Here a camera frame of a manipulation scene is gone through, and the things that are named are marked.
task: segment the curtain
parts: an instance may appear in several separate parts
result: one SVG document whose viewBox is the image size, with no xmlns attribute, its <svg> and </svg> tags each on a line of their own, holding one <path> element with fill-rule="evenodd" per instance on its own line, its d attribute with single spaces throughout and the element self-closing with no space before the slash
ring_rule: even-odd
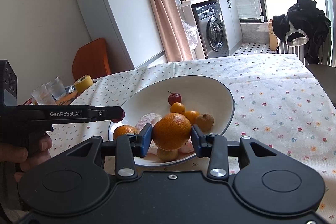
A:
<svg viewBox="0 0 336 224">
<path fill-rule="evenodd" d="M 150 0 L 168 62 L 192 60 L 175 0 Z"/>
</svg>

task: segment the black jacket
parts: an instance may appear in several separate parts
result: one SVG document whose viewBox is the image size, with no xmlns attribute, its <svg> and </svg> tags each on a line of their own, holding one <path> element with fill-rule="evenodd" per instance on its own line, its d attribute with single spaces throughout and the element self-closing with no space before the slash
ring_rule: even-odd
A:
<svg viewBox="0 0 336 224">
<path fill-rule="evenodd" d="M 319 60 L 320 46 L 327 39 L 331 22 L 326 18 L 322 10 L 316 8 L 316 2 L 312 0 L 297 0 L 297 3 L 289 8 L 287 15 L 274 16 L 272 21 L 274 34 L 285 42 L 286 33 L 289 31 L 289 22 L 296 29 L 303 30 L 309 38 L 304 45 L 304 57 L 309 64 L 317 64 Z"/>
</svg>

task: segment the finger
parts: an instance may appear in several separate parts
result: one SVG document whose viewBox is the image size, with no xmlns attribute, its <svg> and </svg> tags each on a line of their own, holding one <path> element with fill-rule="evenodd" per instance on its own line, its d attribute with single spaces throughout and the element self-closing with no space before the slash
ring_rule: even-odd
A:
<svg viewBox="0 0 336 224">
<path fill-rule="evenodd" d="M 45 162 L 48 159 L 50 159 L 50 153 L 48 150 L 38 151 L 32 157 L 28 158 L 25 162 L 21 163 L 20 168 L 22 171 L 27 172 L 31 168 Z"/>
<path fill-rule="evenodd" d="M 40 138 L 39 148 L 41 151 L 48 150 L 52 146 L 53 146 L 53 142 L 47 133 L 42 138 Z"/>
<path fill-rule="evenodd" d="M 23 175 L 24 175 L 24 172 L 15 172 L 14 174 L 15 181 L 18 183 Z"/>
<path fill-rule="evenodd" d="M 0 162 L 10 161 L 14 163 L 24 162 L 28 157 L 28 151 L 24 147 L 14 146 L 8 143 L 0 143 Z"/>
</svg>

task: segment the orange chair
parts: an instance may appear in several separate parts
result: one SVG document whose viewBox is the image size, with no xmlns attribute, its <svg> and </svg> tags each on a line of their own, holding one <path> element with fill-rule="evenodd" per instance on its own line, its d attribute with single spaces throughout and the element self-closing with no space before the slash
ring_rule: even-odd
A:
<svg viewBox="0 0 336 224">
<path fill-rule="evenodd" d="M 105 39 L 96 39 L 77 51 L 72 64 L 72 74 L 75 80 L 84 75 L 96 79 L 111 74 Z"/>
</svg>

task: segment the black and white floor tile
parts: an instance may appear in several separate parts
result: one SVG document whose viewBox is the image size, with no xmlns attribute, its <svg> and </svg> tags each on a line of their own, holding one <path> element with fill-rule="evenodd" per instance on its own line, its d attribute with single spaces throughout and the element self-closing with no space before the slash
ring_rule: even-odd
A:
<svg viewBox="0 0 336 224">
<path fill-rule="evenodd" d="M 241 54 L 260 54 L 260 53 L 277 53 L 271 51 L 269 44 L 242 44 L 232 55 Z"/>
</svg>

